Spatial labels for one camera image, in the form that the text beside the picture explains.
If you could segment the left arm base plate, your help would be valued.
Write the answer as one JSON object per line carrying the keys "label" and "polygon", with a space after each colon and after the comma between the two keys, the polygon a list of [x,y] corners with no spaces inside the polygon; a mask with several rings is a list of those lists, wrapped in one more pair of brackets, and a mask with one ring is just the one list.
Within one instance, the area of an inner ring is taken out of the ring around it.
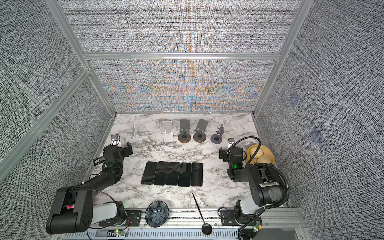
{"label": "left arm base plate", "polygon": [[117,223],[111,221],[101,221],[97,223],[99,227],[126,227],[130,223],[130,227],[138,227],[141,222],[142,211],[140,210],[126,210],[126,218],[119,220]]}

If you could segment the purple round phone stand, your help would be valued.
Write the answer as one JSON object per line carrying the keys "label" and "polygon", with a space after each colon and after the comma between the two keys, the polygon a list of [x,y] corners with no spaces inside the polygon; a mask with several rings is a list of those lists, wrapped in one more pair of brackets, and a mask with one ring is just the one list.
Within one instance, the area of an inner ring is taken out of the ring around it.
{"label": "purple round phone stand", "polygon": [[219,127],[219,129],[217,130],[217,133],[216,134],[213,134],[211,136],[211,142],[214,143],[214,144],[221,144],[222,141],[223,141],[223,134],[224,134],[225,130],[224,130],[224,126],[221,125]]}

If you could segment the black phone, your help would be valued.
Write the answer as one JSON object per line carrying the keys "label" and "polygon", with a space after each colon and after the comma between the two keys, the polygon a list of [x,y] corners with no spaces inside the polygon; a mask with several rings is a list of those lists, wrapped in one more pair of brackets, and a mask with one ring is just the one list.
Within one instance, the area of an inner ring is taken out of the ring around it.
{"label": "black phone", "polygon": [[167,181],[169,162],[158,162],[153,184],[164,186]]}
{"label": "black phone", "polygon": [[189,187],[191,185],[192,164],[181,163],[179,169],[178,186]]}
{"label": "black phone", "polygon": [[167,173],[167,186],[177,186],[179,180],[180,163],[170,162]]}
{"label": "black phone", "polygon": [[202,163],[192,163],[191,186],[194,186],[194,187],[203,186],[203,164]]}
{"label": "black phone", "polygon": [[142,185],[152,185],[155,179],[157,162],[147,162],[142,176]]}

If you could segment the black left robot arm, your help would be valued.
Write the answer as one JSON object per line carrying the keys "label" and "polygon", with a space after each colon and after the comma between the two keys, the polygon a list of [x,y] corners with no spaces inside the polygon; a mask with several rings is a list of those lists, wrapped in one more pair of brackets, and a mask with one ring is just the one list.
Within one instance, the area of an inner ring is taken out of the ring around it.
{"label": "black left robot arm", "polygon": [[126,220],[122,202],[110,197],[109,203],[93,206],[93,198],[118,183],[123,175],[124,158],[133,154],[131,143],[125,147],[108,145],[103,150],[102,170],[97,176],[71,187],[57,190],[46,224],[49,235],[85,232],[91,225],[120,224]]}

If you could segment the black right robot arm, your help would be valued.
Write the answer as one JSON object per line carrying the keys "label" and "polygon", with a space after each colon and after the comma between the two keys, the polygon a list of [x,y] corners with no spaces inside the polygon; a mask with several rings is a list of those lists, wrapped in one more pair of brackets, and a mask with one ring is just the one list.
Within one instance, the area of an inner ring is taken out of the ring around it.
{"label": "black right robot arm", "polygon": [[258,137],[228,140],[227,149],[219,150],[219,158],[227,162],[229,178],[235,183],[248,183],[250,195],[237,201],[235,220],[243,225],[265,210],[282,206],[289,198],[287,178],[275,167],[271,150]]}

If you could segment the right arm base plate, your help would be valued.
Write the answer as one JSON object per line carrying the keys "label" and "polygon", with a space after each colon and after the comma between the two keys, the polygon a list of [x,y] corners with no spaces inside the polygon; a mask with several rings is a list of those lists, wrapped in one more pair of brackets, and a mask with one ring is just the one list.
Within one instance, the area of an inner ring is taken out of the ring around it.
{"label": "right arm base plate", "polygon": [[217,211],[223,226],[243,226],[248,221],[252,220],[250,225],[262,225],[263,221],[260,217],[254,219],[256,215],[243,215],[235,210],[220,208]]}

